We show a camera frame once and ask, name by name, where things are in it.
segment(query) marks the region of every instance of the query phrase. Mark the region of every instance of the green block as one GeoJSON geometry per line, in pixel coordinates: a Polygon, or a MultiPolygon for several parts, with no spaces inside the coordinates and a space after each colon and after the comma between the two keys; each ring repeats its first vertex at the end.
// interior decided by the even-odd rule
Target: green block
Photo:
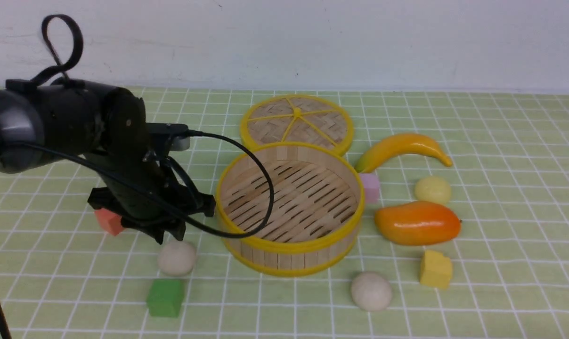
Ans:
{"type": "Polygon", "coordinates": [[[146,306],[151,317],[179,316],[184,300],[184,285],[178,279],[155,279],[146,297],[146,306]]]}

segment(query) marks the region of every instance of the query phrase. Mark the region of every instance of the pink cube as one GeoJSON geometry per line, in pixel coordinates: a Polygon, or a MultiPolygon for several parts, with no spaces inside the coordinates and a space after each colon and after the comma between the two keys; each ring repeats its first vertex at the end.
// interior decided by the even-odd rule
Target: pink cube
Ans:
{"type": "Polygon", "coordinates": [[[94,210],[94,214],[97,217],[98,225],[110,235],[117,236],[117,234],[123,232],[124,228],[121,226],[121,217],[119,215],[104,208],[94,210]]]}
{"type": "Polygon", "coordinates": [[[364,200],[367,204],[374,204],[381,196],[381,182],[374,173],[360,173],[362,185],[364,185],[364,200]]]}

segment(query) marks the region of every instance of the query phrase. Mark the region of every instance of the orange mango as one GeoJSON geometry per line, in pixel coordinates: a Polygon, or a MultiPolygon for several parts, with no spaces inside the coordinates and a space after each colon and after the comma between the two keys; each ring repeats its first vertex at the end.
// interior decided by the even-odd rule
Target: orange mango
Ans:
{"type": "Polygon", "coordinates": [[[439,244],[456,238],[461,231],[456,214],[434,202],[381,208],[374,213],[374,223],[387,240],[399,245],[439,244]]]}

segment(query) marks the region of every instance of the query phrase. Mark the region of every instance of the red block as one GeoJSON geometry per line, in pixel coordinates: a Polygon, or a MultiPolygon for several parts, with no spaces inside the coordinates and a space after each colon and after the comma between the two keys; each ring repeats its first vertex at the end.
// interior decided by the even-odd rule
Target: red block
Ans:
{"type": "Polygon", "coordinates": [[[121,226],[121,216],[104,208],[94,210],[94,214],[97,217],[98,225],[110,235],[117,236],[117,234],[123,232],[124,228],[121,226]]]}

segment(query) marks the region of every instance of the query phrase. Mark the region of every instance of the bamboo steamer lid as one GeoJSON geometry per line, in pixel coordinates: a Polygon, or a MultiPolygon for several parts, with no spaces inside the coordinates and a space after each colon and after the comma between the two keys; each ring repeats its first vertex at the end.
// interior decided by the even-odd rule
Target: bamboo steamer lid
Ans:
{"type": "Polygon", "coordinates": [[[241,139],[251,150],[276,142],[302,142],[343,156],[353,123],[345,110],[318,97],[283,95],[257,103],[243,116],[241,139]]]}

